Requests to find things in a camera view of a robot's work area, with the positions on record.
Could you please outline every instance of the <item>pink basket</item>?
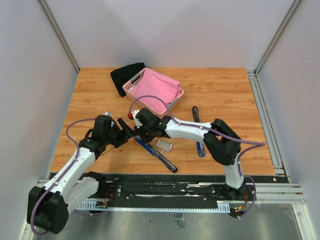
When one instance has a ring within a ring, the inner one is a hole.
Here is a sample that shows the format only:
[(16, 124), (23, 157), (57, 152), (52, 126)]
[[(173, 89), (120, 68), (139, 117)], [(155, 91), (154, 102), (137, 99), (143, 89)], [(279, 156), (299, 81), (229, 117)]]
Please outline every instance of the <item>pink basket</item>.
[[(123, 90), (125, 91), (125, 94), (132, 100), (136, 100), (137, 97), (135, 95), (133, 95), (132, 93), (130, 93), (131, 89), (137, 85), (137, 83), (140, 81), (141, 77), (144, 75), (145, 72), (145, 68), (142, 69), (140, 72), (138, 72), (134, 77), (132, 77), (129, 81), (127, 81), (123, 86)], [(168, 106), (169, 109), (172, 109), (175, 105), (177, 105), (177, 103), (180, 101), (182, 95), (185, 93), (185, 91), (183, 89), (180, 88), (180, 94), (179, 96), (177, 96)], [(153, 114), (157, 115), (159, 118), (162, 119), (163, 116), (168, 114), (168, 110), (164, 110), (162, 112), (157, 112), (155, 111), (152, 107), (147, 106), (146, 104), (144, 104), (142, 101), (138, 100), (136, 101), (136, 103), (143, 107), (143, 108), (147, 108), (149, 109)]]

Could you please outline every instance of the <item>pink towel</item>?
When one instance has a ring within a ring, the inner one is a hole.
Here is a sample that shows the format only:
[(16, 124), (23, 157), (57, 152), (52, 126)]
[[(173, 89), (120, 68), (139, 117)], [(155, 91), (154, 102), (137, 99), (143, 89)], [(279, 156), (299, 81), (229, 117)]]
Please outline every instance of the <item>pink towel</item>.
[[(143, 76), (131, 93), (136, 97), (153, 95), (169, 105), (180, 94), (180, 82), (146, 67)], [(141, 102), (158, 113), (166, 109), (163, 103), (155, 98), (145, 97), (141, 99)]]

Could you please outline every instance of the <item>black cloth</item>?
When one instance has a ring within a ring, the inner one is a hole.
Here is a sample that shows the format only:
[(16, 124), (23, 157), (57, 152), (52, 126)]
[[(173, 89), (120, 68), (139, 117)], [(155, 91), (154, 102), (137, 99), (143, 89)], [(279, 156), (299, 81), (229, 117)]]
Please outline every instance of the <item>black cloth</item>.
[(121, 97), (126, 96), (126, 92), (123, 90), (122, 86), (145, 67), (143, 62), (137, 62), (113, 70), (110, 73), (112, 81)]

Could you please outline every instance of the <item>wall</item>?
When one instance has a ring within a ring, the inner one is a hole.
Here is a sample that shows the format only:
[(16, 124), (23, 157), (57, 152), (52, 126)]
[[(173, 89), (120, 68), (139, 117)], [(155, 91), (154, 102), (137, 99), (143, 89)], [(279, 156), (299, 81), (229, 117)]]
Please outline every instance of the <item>wall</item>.
[(293, 0), (47, 0), (80, 67), (254, 69)]
[(291, 179), (320, 237), (320, 1), (305, 0), (260, 74)]
[(37, 1), (1, 1), (0, 33), (0, 233), (15, 240), (29, 191), (48, 174), (76, 73)]

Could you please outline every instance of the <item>wooden tabletop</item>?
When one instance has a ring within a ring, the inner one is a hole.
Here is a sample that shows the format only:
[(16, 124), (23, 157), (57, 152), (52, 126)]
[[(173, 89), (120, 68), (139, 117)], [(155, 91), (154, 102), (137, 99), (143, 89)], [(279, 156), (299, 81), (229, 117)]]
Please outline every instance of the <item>wooden tabletop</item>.
[[(69, 109), (57, 145), (51, 172), (58, 172), (74, 153), (75, 145), (66, 137), (67, 126), (80, 119), (94, 118), (106, 111), (114, 119), (123, 118), (133, 128), (134, 121), (127, 118), (132, 102), (120, 97), (110, 72), (114, 68), (82, 68), (72, 95)], [(192, 121), (192, 107), (197, 106), (200, 121), (224, 120), (242, 139), (266, 142), (256, 103), (244, 68), (152, 68), (181, 82), (184, 95), (173, 108), (176, 118)], [(69, 133), (77, 142), (84, 138), (94, 121), (74, 125)], [(178, 168), (178, 174), (224, 174), (222, 166), (206, 150), (205, 157), (197, 154), (196, 143), (187, 139), (167, 139), (173, 144), (171, 152), (163, 152)], [(273, 175), (274, 169), (268, 147), (259, 147), (243, 155), (245, 174)], [(171, 173), (157, 158), (151, 156), (134, 139), (101, 156), (87, 171), (101, 173)]]

